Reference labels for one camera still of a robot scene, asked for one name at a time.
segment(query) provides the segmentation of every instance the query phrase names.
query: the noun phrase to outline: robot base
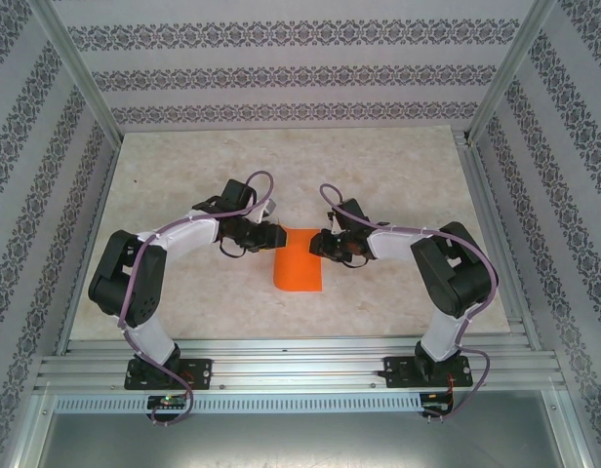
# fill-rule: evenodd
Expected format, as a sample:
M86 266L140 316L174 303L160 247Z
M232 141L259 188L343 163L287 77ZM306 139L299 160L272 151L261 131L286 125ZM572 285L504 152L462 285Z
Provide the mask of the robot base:
M173 372L185 380L192 390L209 390L212 379L211 359L179 359ZM135 358L127 366L125 390L183 390L183 386L142 359Z
M387 388L446 387L450 385L450 378L453 387L471 387L474 384L469 361L465 356L437 363L427 376L420 372L416 359L416 356L384 358L384 370L379 372L379 376L385 378Z

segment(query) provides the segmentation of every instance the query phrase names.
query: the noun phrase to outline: orange foam piece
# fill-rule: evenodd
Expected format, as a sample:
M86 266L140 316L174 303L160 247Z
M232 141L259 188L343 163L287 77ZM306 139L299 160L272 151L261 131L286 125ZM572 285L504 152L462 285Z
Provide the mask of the orange foam piece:
M274 286L282 291L321 292L322 259L309 253L309 242L320 229L284 229L288 242L274 254Z

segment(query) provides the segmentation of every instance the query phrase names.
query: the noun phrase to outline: purple cable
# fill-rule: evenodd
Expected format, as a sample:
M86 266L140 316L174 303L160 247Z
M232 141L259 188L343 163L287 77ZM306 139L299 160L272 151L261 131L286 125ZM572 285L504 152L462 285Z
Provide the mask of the purple cable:
M482 253L479 249L477 249L476 247L474 247L473 245L471 245L469 242L465 241L461 237L455 236L453 234L448 234L446 232L437 231L437 230L433 230L433 229L418 229L416 227L381 226L380 224L375 224L375 223L368 221L366 219L363 219L359 216L355 216L354 214L345 212L343 209L341 209L335 203L333 203L333 201L331 201L331 199L327 196L327 194L324 191L325 188L330 188L330 189L334 190L340 197L340 202L341 202L343 197L341 195L340 190L337 187L335 187L334 185L332 185L331 183L323 183L322 185L320 185L320 195L322 195L322 198L325 199L325 201L329 204L329 206L332 209L334 209L336 212L338 212L344 216L347 216L354 221L360 222L361 224L364 224L368 227L372 227L374 229L381 230L381 231L405 232L405 233L414 234L414 235L415 234L427 234L429 236L439 236L439 237L443 237L445 239L449 239L451 242L456 242L458 244L461 244L466 249L473 252L476 256L478 256L478 258L480 258L483 265L485 265L485 268L487 269L487 273L489 274L489 278L492 283L489 295L478 307L476 307L473 311L471 311L470 313L467 314L467 316L465 317L465 321L461 325L461 328L459 329L459 332L457 333L457 337L455 338L455 344L461 351L466 352L466 353L478 354L478 355L482 356L483 358L485 358L485 362L486 362L485 369L483 370L483 374L481 375L481 377L478 379L478 382L476 382L476 385L474 385L474 388L472 388L472 391L469 392L469 394L467 395L467 397L465 397L465 399L461 402L461 404L457 408L455 408L450 414L447 414L446 416L441 416L439 413L436 413L435 411L427 410L427 412L430 412L431 414L434 413L435 415L440 416L442 420L450 419L455 414L459 413L461 411L461 409L474 397L474 395L476 395L476 392L478 392L478 389L480 389L480 387L483 386L483 384L485 383L485 379L487 378L487 375L489 374L489 369L491 367L491 359L489 358L489 355L484 351L462 347L461 339L463 338L463 335L465 334L465 330L471 323L472 319L476 315L480 314L483 310L485 310L487 308L487 306L489 304L491 304L492 300L494 300L494 296L496 295L496 291L498 290L498 280L496 279L496 270L494 269L494 266L492 265L491 261L489 261L489 258L487 258L487 256L484 253Z
M251 182L251 180L253 180L256 176L267 176L270 181L270 186L268 187L268 190L266 191L265 195L259 201L257 201L254 205L247 207L243 210L235 211L235 212L220 213L220 214L200 214L199 216L190 216L190 217L183 217L182 219L177 219L176 221L173 221L164 227L160 227L157 231L155 231L154 234L151 234L142 243L142 245L140 246L140 249L138 250L138 253L136 254L136 259L134 260L134 266L132 267L132 276L130 277L129 283L127 284L127 290L125 291L125 299L123 300L123 306L121 307L121 315L118 318L118 328L121 329L123 336L125 336L125 340L132 347L132 349L136 352L136 354L144 361L148 362L155 368L157 368L160 371L162 371L163 373L167 374L170 378L173 378L174 380L179 382L185 388L185 392L188 395L189 400L190 400L187 410L184 413L177 416L172 421L166 421L166 422L158 421L157 419L155 419L155 412L157 412L157 408L153 409L153 412L151 413L151 420L153 421L153 424L156 426L170 426L173 424L177 424L178 422L181 422L182 420L186 419L192 412L192 409L194 408L194 393L192 392L192 388L190 387L190 385L185 380L183 380L181 377L176 375L171 370L166 369L164 366L156 363L151 358L149 358L146 354L144 354L142 352L142 350L138 347L138 345L129 336L129 331L128 331L127 323L125 322L125 317L127 316L127 311L129 310L132 293L134 292L134 285L136 282L136 276L138 275L138 269L140 268L140 261L142 259L142 256L144 255L144 251L146 250L146 248L155 239L157 239L161 234L165 233L166 231L168 231L169 229L172 229L175 226L179 226L181 224L186 224L188 222L198 221L201 219L218 219L218 218L222 218L222 217L246 215L246 214L250 213L252 210L254 210L255 208L263 205L268 200L268 198L270 198L270 195L272 194L272 190L274 189L274 178L272 177L272 174L269 173L268 171L255 171L254 173L249 175L249 178L247 178L247 180L246 180L246 184L248 185Z

